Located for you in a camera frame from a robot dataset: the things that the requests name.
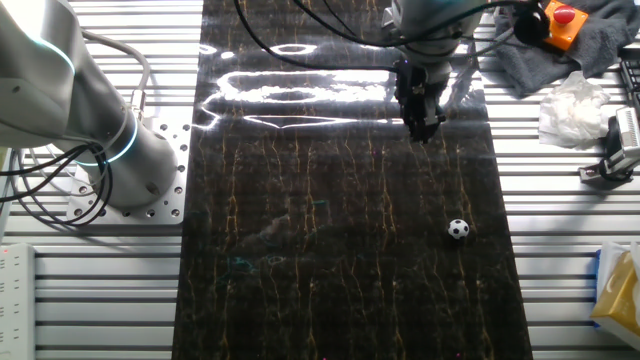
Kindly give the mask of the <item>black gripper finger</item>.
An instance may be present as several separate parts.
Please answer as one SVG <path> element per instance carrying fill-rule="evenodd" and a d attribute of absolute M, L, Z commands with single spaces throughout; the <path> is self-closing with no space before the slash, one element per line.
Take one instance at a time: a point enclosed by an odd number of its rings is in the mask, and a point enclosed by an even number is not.
<path fill-rule="evenodd" d="M 425 125 L 423 139 L 431 140 L 434 137 L 434 135 L 437 133 L 440 127 L 440 124 L 445 121 L 446 121 L 445 115 L 436 115 L 434 123 L 429 123 Z"/>
<path fill-rule="evenodd" d="M 408 128 L 412 141 L 420 143 L 425 143 L 428 141 L 428 136 L 426 135 L 426 125 L 423 119 L 410 119 L 408 121 Z"/>

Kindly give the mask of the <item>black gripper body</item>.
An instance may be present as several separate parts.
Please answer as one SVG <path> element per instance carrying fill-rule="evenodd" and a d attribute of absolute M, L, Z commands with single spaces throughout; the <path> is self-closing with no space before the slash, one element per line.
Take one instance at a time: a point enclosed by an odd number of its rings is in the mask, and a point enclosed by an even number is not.
<path fill-rule="evenodd" d="M 440 96 L 446 88 L 448 76 L 435 73 L 429 79 L 426 68 L 415 66 L 406 59 L 394 63 L 396 70 L 394 96 L 400 105 L 400 115 L 405 125 L 431 125 L 446 121 L 440 106 Z"/>

